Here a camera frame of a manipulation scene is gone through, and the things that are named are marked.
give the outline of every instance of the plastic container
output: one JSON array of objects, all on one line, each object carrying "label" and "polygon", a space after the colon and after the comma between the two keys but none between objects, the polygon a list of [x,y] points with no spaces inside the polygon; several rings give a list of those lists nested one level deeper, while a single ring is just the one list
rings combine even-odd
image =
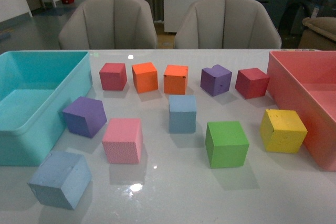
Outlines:
[{"label": "plastic container", "polygon": [[0,165],[39,165],[65,129],[62,110],[91,86],[87,51],[0,55]]},{"label": "plastic container", "polygon": [[277,106],[306,126],[303,143],[316,163],[336,171],[336,51],[271,51],[267,74]]}]

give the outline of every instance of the table surface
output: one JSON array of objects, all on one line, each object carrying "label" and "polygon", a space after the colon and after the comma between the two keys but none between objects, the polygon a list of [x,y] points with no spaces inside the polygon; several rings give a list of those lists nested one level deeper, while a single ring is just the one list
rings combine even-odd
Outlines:
[{"label": "table surface", "polygon": [[[140,118],[143,152],[137,165],[109,164],[102,147],[107,124],[94,138],[65,129],[54,150],[83,154],[92,181],[75,210],[41,205],[27,182],[37,167],[0,167],[0,223],[335,223],[336,173],[321,170],[306,148],[268,153],[259,127],[273,99],[245,100],[236,90],[239,69],[266,72],[269,50],[90,51],[93,86],[107,118]],[[123,91],[103,91],[99,70],[126,63]],[[152,62],[159,89],[137,94],[133,64]],[[200,87],[201,69],[220,64],[232,71],[230,90],[212,97]],[[167,65],[189,66],[186,94],[196,96],[196,133],[169,134]],[[209,121],[240,121],[250,146],[245,164],[210,169],[205,149]]]}]

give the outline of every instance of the teal plastic bin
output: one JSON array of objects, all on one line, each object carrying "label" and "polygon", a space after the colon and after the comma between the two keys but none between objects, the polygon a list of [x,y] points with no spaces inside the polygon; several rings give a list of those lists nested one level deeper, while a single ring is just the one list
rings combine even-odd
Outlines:
[{"label": "teal plastic bin", "polygon": [[0,165],[40,165],[66,127],[62,110],[91,86],[87,51],[0,55]]}]

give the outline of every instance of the foam block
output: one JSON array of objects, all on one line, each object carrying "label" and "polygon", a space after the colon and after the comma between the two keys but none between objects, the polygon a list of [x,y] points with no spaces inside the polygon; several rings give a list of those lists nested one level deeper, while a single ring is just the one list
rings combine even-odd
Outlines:
[{"label": "foam block", "polygon": [[28,185],[41,204],[75,209],[91,177],[83,155],[51,151]]},{"label": "foam block", "polygon": [[263,97],[267,90],[269,75],[258,68],[242,69],[238,71],[236,90],[245,98]]},{"label": "foam block", "polygon": [[188,66],[167,65],[163,75],[165,94],[185,94],[188,85]]},{"label": "foam block", "polygon": [[241,124],[208,122],[205,147],[211,168],[243,166],[249,143]]},{"label": "foam block", "polygon": [[294,110],[265,110],[260,135],[268,152],[297,153],[308,131]]},{"label": "foam block", "polygon": [[71,133],[90,138],[107,122],[102,101],[87,97],[79,97],[67,106],[63,116]]},{"label": "foam block", "polygon": [[121,91],[127,83],[124,63],[105,63],[99,71],[99,76],[103,90]]},{"label": "foam block", "polygon": [[138,93],[145,93],[159,88],[158,71],[151,62],[132,66],[133,82]]},{"label": "foam block", "polygon": [[109,163],[138,164],[143,143],[140,119],[111,119],[102,143]]},{"label": "foam block", "polygon": [[196,131],[196,97],[194,95],[169,96],[169,133]]},{"label": "foam block", "polygon": [[212,68],[203,68],[201,74],[201,88],[213,97],[230,89],[232,72],[214,65]]}]

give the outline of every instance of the purple cube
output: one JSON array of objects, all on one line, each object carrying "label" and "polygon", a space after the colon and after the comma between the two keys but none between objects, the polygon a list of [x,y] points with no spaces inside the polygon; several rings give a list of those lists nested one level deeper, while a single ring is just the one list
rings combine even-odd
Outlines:
[{"label": "purple cube", "polygon": [[102,101],[79,97],[63,110],[71,133],[93,138],[107,122]]},{"label": "purple cube", "polygon": [[212,68],[203,68],[201,75],[201,88],[213,97],[230,89],[232,72],[221,65]]}]

